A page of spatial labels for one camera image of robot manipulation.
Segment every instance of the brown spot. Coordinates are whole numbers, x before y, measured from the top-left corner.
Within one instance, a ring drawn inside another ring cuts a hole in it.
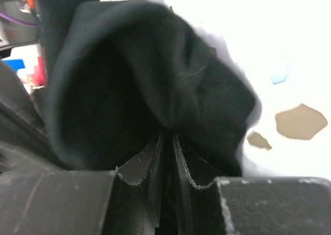
[[[266,140],[264,137],[261,136],[261,134],[257,133],[256,131],[253,131],[247,136],[247,141],[250,145],[258,147],[260,149],[272,149],[268,140]]]
[[[214,54],[215,56],[217,56],[217,50],[214,47],[209,47],[209,49],[210,49],[210,52],[212,54]]]
[[[310,140],[327,126],[323,114],[304,104],[277,113],[275,119],[277,132],[292,139]]]

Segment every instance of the red object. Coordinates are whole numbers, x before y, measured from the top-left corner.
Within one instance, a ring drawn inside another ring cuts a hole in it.
[[[35,86],[47,86],[47,77],[41,56],[38,57],[38,65],[34,66],[34,73],[31,75],[31,80]]]

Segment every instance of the black cloth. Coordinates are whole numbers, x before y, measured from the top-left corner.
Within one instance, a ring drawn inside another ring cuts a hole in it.
[[[46,122],[56,155],[73,169],[120,166],[166,130],[238,176],[235,152],[254,105],[241,80],[166,7],[89,2],[77,8],[56,60]]]

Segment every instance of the purple wire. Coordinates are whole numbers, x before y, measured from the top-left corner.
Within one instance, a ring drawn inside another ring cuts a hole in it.
[[[2,11],[0,11],[0,17],[4,18],[10,22],[13,22],[15,24],[20,24],[20,25],[29,26],[29,27],[38,27],[39,26],[38,24],[35,24],[35,23],[25,22],[25,21],[16,19],[14,17],[11,17],[11,16],[3,13]]]

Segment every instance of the purple cable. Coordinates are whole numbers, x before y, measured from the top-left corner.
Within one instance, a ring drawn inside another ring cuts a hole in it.
[[[2,11],[0,11],[0,17],[4,18],[10,22],[13,22],[15,24],[20,24],[20,25],[29,26],[29,27],[38,27],[39,26],[38,24],[35,24],[35,23],[25,22],[25,21],[16,19],[14,17],[11,17],[11,16],[3,13]]]

